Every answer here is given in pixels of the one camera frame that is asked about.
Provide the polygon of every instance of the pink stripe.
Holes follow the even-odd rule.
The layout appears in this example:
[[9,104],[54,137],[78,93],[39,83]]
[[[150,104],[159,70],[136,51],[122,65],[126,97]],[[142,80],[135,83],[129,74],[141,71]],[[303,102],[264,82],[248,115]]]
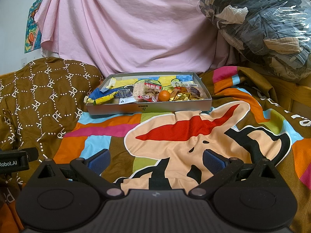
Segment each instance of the pink stripe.
[[232,77],[238,73],[237,66],[223,66],[214,70],[213,83]]
[[67,133],[64,137],[89,137],[91,135],[95,136],[112,136],[112,137],[125,137],[127,132],[135,128],[138,123],[135,124],[120,124],[116,126],[108,127],[87,127],[81,128],[70,133]]
[[300,177],[300,180],[309,189],[311,189],[311,163],[307,167],[306,171],[304,171],[303,175]]

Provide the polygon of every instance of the pink clothing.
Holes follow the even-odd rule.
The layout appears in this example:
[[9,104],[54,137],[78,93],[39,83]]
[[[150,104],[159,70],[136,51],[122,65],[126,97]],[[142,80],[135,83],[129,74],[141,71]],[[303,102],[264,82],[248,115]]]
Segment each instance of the pink clothing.
[[125,72],[205,72],[235,63],[233,48],[182,0],[43,0],[41,46],[63,59]]

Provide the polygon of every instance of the blue gripper pad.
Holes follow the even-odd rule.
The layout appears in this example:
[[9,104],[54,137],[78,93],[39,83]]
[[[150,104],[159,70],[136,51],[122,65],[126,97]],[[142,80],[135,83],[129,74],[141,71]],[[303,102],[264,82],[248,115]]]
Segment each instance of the blue gripper pad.
[[227,158],[210,149],[206,149],[203,153],[203,164],[214,175],[224,169],[229,163],[230,161]]
[[111,156],[109,150],[103,149],[85,160],[84,164],[89,169],[100,175],[110,165],[110,160]]

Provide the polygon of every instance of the poster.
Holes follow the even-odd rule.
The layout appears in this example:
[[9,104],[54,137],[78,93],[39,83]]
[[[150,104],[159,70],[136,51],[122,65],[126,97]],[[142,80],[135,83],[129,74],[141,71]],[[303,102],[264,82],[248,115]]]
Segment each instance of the poster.
[[35,15],[40,8],[42,0],[36,0],[29,9],[26,37],[25,37],[25,52],[28,53],[41,48],[41,32],[35,23]]

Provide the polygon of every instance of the silver box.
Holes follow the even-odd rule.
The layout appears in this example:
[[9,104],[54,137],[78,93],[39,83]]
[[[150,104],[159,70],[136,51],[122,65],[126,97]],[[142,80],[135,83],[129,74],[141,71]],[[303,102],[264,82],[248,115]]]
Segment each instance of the silver box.
[[99,89],[106,87],[112,77],[121,79],[131,78],[145,78],[146,76],[167,76],[167,75],[192,75],[193,82],[199,84],[208,99],[195,100],[195,101],[180,101],[180,102],[156,102],[156,103],[127,103],[127,104],[101,104],[92,105],[87,104],[87,110],[90,115],[108,115],[108,114],[133,114],[133,113],[150,113],[150,112],[176,112],[176,111],[209,111],[211,108],[211,95],[208,92],[205,85],[202,83],[200,78],[194,72],[147,72],[147,73],[127,73],[127,74],[112,74],[109,75],[103,82],[98,86]]

